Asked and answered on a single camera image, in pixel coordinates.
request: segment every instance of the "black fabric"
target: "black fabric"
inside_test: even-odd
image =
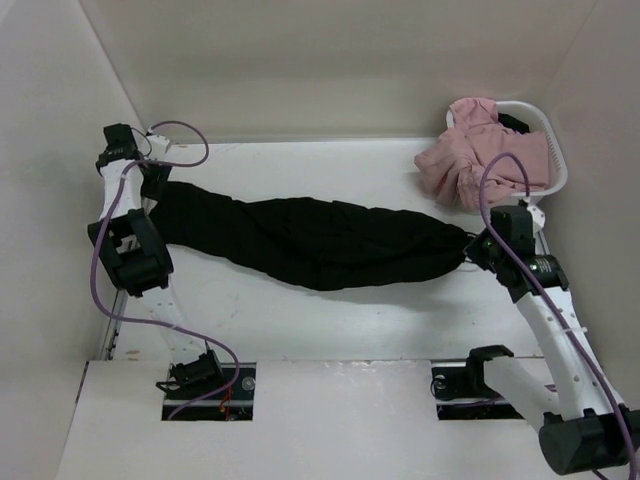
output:
[[[464,260],[464,230],[421,213],[312,198],[244,203],[168,182],[150,218],[168,244],[314,290],[422,282]]]
[[[515,130],[518,133],[530,133],[529,125],[521,120],[518,120],[515,117],[512,117],[508,113],[499,113],[498,121],[502,124],[503,127],[510,128],[511,130]]]

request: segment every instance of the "beige wall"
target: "beige wall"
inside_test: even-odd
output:
[[[86,224],[102,204],[102,127],[135,115],[76,0],[12,3],[0,1],[0,478],[49,480],[101,328]]]
[[[143,123],[211,138],[435,135],[538,102],[594,0],[81,0]]]
[[[541,106],[569,182],[549,199],[547,235],[601,361],[640,406],[640,2],[601,0]]]

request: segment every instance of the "black garment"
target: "black garment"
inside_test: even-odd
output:
[[[521,120],[518,120],[516,117],[512,117],[508,113],[499,113],[498,121],[502,124],[503,127],[510,128],[511,130],[515,130],[518,133],[531,133],[531,131],[529,130],[529,125]]]
[[[168,182],[150,218],[184,245],[314,290],[422,282],[464,260],[464,230],[421,213],[312,198],[244,203]]]

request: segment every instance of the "plastic basket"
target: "plastic basket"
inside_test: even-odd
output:
[[[558,139],[553,133],[553,128],[551,128],[547,116],[539,108],[529,103],[518,101],[500,101],[496,102],[496,104],[498,105],[499,113],[508,113],[527,123],[532,132],[544,132],[547,136],[547,143],[549,144],[549,186],[545,190],[531,192],[531,203],[538,203],[540,199],[556,193],[567,183],[569,172],[567,171],[567,164],[562,156]],[[451,128],[453,126],[453,114],[451,110],[448,110],[447,127]],[[509,200],[500,203],[516,203],[519,198],[524,196],[524,193],[514,193],[509,197]]]

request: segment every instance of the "pink cloth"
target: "pink cloth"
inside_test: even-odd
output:
[[[455,126],[415,157],[423,183],[436,194],[438,203],[453,205],[460,197],[464,208],[479,210],[480,179],[485,166],[503,152],[511,152],[522,161],[532,191],[547,187],[549,146],[544,132],[520,134],[503,127],[498,122],[496,102],[487,98],[463,98],[449,108]],[[487,201],[493,204],[524,191],[516,164],[500,160],[487,181]]]

